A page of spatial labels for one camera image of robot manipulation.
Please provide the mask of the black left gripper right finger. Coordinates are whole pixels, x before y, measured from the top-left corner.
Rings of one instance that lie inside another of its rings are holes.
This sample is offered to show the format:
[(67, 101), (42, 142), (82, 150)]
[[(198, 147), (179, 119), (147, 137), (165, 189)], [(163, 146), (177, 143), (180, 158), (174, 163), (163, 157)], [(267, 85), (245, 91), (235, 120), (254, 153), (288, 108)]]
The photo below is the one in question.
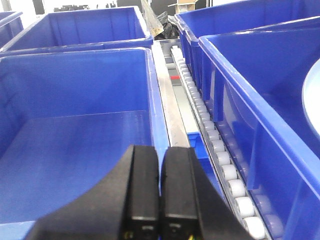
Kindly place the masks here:
[(212, 186), (193, 148), (169, 147), (161, 170), (163, 240), (250, 240)]

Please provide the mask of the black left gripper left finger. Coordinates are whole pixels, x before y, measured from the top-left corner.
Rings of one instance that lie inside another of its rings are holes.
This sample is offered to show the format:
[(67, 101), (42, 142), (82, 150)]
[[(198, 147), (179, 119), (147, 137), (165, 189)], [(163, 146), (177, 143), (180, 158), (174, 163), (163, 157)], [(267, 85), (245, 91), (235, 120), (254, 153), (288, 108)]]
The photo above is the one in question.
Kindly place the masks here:
[(90, 190), (39, 218), (26, 240), (156, 240), (159, 170), (153, 146), (130, 145)]

